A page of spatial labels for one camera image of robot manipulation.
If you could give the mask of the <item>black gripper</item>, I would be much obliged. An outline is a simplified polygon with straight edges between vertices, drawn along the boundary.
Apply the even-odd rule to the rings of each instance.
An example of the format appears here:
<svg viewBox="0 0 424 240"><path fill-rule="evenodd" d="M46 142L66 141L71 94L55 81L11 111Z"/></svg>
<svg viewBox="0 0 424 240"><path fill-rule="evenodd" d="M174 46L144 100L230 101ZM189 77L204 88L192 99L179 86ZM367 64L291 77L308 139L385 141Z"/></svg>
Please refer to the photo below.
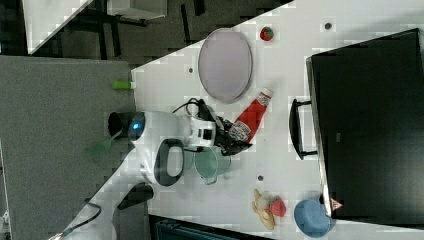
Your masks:
<svg viewBox="0 0 424 240"><path fill-rule="evenodd" d="M215 145L221 148L223 156L233 156L245 151L251 147L250 143L246 142L235 142L229 135L229 130L233 123L221 116L215 118L217 125Z"/></svg>

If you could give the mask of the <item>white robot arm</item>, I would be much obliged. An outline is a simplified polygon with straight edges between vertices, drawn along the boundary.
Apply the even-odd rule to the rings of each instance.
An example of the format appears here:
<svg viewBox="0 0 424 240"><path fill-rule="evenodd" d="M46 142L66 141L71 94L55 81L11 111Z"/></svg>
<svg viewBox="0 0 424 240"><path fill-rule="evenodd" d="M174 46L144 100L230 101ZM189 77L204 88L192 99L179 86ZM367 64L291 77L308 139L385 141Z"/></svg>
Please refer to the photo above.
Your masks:
<svg viewBox="0 0 424 240"><path fill-rule="evenodd" d="M117 240L113 216L137 185L176 184L183 173L173 174L171 168L184 163L188 150L209 148L233 156L251 147L245 140L234 139L224 120L209 109L193 116L135 112L122 129L133 148L71 223L48 240Z"/></svg>

